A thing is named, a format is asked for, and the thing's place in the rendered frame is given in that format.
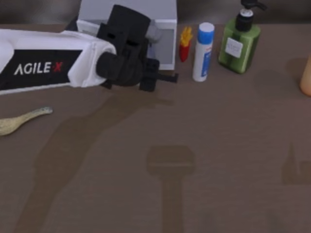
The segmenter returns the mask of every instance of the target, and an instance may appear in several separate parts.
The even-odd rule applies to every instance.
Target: black label
[[[0,90],[69,83],[82,50],[15,50],[0,74]]]

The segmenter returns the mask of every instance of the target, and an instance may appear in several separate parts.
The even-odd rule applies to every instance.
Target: bottle label
[[[227,44],[225,46],[225,52],[230,54],[231,56],[234,56],[236,58],[240,58],[241,57],[241,53],[242,53],[242,49],[243,49],[243,44],[239,41],[236,41],[232,38],[228,38],[227,40]]]
[[[206,53],[204,54],[201,77],[207,76],[210,56],[211,56],[211,48],[207,49]]]

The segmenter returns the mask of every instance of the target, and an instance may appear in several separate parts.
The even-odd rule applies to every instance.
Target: red letter x
[[[54,72],[60,72],[61,71],[61,67],[62,67],[63,63],[62,62],[55,62],[55,66],[54,66]]]

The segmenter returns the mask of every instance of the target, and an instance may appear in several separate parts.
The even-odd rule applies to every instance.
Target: orange object
[[[190,42],[193,37],[191,31],[191,27],[185,27],[180,36],[179,57],[182,62],[184,62],[189,55]]]
[[[308,58],[305,71],[300,81],[300,89],[304,94],[311,97],[311,55]]]

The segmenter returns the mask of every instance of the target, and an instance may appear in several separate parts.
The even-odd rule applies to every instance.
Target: blue cap
[[[198,41],[200,44],[208,45],[213,42],[215,26],[211,23],[199,25]]]

